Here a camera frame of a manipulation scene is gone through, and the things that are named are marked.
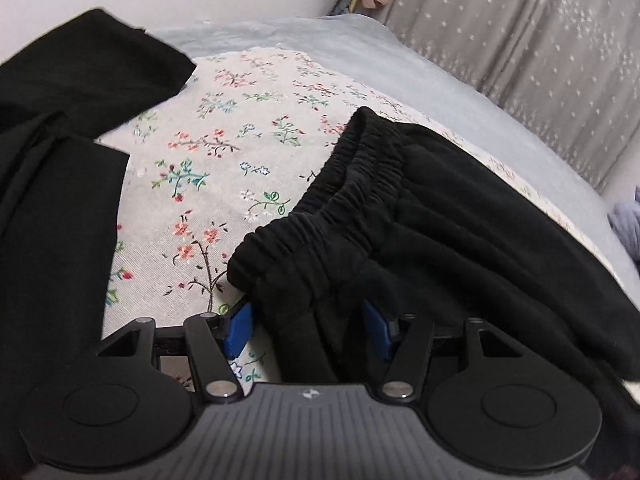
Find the light blue bed sheet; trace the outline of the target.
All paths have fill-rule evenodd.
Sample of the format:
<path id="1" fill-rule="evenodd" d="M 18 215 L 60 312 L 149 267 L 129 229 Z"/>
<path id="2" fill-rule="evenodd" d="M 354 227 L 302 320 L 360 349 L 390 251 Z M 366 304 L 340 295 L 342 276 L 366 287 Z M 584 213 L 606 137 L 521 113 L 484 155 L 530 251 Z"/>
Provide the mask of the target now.
<path id="1" fill-rule="evenodd" d="M 639 297 L 639 275 L 608 224 L 608 206 L 555 152 L 506 112 L 361 15 L 279 18 L 228 25 L 155 29 L 153 36 L 190 58 L 254 47 L 303 51 L 408 105 L 497 157 L 533 185 L 604 253 L 624 289 Z"/>

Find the grey patterned curtain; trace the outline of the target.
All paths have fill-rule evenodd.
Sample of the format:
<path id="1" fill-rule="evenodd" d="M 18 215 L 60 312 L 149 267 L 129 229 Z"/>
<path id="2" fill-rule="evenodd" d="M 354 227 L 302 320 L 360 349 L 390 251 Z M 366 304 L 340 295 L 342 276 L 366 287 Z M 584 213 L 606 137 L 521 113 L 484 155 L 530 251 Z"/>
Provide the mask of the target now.
<path id="1" fill-rule="evenodd" d="M 639 0 L 390 0 L 381 22 L 603 191 L 639 133 Z"/>

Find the floral white bed cover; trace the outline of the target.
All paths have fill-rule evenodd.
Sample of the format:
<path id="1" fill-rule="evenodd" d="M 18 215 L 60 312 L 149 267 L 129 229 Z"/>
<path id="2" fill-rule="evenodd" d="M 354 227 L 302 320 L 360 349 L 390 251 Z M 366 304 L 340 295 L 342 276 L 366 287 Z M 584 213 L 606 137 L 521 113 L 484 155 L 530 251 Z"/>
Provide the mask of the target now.
<path id="1" fill-rule="evenodd" d="M 104 333 L 138 316 L 171 326 L 227 313 L 240 296 L 227 278 L 232 252 L 246 234 L 293 211 L 360 107 L 432 129 L 608 261 L 557 202 L 424 113 L 304 52 L 227 52 L 198 58 L 178 96 L 101 138 L 129 156 Z"/>

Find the blue grey cloth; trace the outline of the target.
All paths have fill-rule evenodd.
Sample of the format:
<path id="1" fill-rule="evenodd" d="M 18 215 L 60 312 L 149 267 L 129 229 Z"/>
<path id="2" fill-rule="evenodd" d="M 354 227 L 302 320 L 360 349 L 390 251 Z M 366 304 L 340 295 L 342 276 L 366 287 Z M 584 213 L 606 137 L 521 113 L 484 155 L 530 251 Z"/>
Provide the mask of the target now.
<path id="1" fill-rule="evenodd" d="M 634 199 L 614 205 L 608 213 L 608 223 L 635 266 L 640 262 L 640 194 L 634 189 Z"/>

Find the black pants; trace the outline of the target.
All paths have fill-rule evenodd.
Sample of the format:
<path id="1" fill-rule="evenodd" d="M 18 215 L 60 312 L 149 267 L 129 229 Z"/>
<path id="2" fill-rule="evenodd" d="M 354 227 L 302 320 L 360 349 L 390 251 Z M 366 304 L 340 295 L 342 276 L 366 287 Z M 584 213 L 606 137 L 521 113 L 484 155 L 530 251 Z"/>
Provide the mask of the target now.
<path id="1" fill-rule="evenodd" d="M 634 479 L 639 312 L 608 262 L 430 128 L 360 107 L 227 278 L 252 306 L 104 333 L 129 156 L 196 63 L 91 10 L 1 67 L 1 474 Z M 376 357 L 363 303 L 397 315 Z"/>

